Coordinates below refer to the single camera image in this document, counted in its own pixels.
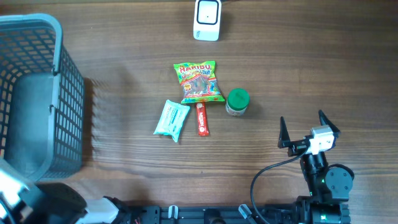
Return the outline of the Haribo gummy candy bag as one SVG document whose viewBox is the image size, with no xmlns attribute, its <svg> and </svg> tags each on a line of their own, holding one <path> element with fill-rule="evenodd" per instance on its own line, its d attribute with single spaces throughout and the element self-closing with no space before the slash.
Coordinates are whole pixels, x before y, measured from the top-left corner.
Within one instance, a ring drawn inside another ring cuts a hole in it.
<svg viewBox="0 0 398 224">
<path fill-rule="evenodd" d="M 218 87 L 215 66 L 216 62 L 213 60 L 202 63 L 174 64 L 183 91 L 181 104 L 225 101 Z"/>
</svg>

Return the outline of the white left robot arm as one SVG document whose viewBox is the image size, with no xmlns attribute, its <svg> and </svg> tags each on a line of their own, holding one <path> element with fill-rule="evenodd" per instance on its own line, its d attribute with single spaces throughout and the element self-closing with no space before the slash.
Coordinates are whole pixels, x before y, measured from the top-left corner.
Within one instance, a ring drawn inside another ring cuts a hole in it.
<svg viewBox="0 0 398 224">
<path fill-rule="evenodd" d="M 134 223 L 122 201 L 103 197 L 85 200 L 60 182 L 34 182 L 1 159 L 1 223 L 94 224 Z"/>
</svg>

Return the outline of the grey plastic mesh basket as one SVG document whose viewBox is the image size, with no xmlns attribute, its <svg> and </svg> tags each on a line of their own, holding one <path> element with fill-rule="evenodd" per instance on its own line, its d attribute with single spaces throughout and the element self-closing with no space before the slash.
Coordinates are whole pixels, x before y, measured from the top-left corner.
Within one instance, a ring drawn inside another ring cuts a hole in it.
<svg viewBox="0 0 398 224">
<path fill-rule="evenodd" d="M 82 165 L 84 79 L 48 14 L 1 17 L 1 156 L 32 180 Z"/>
</svg>

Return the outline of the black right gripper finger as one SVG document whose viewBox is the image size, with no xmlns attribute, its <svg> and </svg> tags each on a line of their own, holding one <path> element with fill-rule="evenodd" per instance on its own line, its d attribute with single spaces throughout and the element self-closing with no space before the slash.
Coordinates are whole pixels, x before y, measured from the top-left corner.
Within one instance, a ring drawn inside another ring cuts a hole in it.
<svg viewBox="0 0 398 224">
<path fill-rule="evenodd" d="M 287 130 L 287 126 L 283 116 L 280 117 L 280 132 L 277 146 L 278 148 L 287 148 L 292 146 L 292 142 L 290 140 L 289 132 Z"/>
<path fill-rule="evenodd" d="M 328 125 L 333 131 L 334 137 L 338 137 L 341 134 L 341 131 L 327 118 L 325 113 L 322 110 L 318 111 L 318 116 L 320 120 L 320 124 L 322 126 Z"/>
</svg>

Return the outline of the green lid jar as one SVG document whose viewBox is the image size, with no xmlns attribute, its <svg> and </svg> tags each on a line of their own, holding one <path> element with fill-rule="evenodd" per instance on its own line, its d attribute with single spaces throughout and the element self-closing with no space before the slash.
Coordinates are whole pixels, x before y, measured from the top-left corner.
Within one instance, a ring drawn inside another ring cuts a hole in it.
<svg viewBox="0 0 398 224">
<path fill-rule="evenodd" d="M 226 100 L 226 111 L 231 116 L 242 116 L 250 102 L 249 93 L 242 88 L 230 91 Z"/>
</svg>

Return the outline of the red Nescafe stick sachet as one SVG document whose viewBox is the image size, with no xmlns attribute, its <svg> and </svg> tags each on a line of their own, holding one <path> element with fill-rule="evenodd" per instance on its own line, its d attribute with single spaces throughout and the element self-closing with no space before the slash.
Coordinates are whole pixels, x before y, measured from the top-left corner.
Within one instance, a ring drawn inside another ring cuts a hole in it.
<svg viewBox="0 0 398 224">
<path fill-rule="evenodd" d="M 197 110 L 197 121 L 198 121 L 198 134 L 200 136 L 209 136 L 210 132 L 208 129 L 205 104 L 197 103 L 196 110 Z"/>
</svg>

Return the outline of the teal wet wipes pack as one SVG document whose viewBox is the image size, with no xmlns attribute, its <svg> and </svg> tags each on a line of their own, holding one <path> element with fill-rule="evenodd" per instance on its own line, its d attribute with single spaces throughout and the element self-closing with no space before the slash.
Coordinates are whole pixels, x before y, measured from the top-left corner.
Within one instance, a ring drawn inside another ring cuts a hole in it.
<svg viewBox="0 0 398 224">
<path fill-rule="evenodd" d="M 167 100 L 154 134 L 171 136 L 174 142 L 178 142 L 181 129 L 189 111 L 189 106 Z"/>
</svg>

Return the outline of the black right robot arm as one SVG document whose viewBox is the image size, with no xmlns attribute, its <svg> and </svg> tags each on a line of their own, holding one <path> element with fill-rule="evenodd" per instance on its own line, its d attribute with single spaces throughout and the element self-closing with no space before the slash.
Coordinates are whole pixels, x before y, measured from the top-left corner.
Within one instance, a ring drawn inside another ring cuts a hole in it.
<svg viewBox="0 0 398 224">
<path fill-rule="evenodd" d="M 300 157 L 300 168 L 310 195 L 299 196 L 291 204 L 278 205 L 275 209 L 277 223 L 351 223 L 346 202 L 353 188 L 354 172 L 342 164 L 327 162 L 325 153 L 335 147 L 341 131 L 323 111 L 318 115 L 320 125 L 298 141 L 290 140 L 285 119 L 280 119 L 278 147 L 286 147 L 289 157 Z"/>
</svg>

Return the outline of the white barcode scanner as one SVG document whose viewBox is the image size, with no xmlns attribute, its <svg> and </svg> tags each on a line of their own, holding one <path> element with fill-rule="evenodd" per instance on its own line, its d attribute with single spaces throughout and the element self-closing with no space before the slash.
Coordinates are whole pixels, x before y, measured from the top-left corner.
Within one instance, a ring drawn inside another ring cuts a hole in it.
<svg viewBox="0 0 398 224">
<path fill-rule="evenodd" d="M 202 41 L 217 41 L 220 36 L 220 0 L 196 0 L 193 20 L 193 37 Z"/>
</svg>

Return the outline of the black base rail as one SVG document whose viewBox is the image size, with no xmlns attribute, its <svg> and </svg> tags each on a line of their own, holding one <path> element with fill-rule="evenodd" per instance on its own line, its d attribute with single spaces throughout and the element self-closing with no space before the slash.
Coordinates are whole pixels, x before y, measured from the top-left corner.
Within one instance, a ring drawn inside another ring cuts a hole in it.
<svg viewBox="0 0 398 224">
<path fill-rule="evenodd" d="M 176 215 L 169 213 L 168 207 L 132 207 L 132 224 L 247 224 L 262 223 L 253 208 L 250 215 L 243 215 L 238 207 L 178 207 Z M 347 205 L 309 205 L 307 208 L 293 204 L 266 205 L 261 216 L 268 223 L 318 223 L 350 224 L 351 217 Z"/>
</svg>

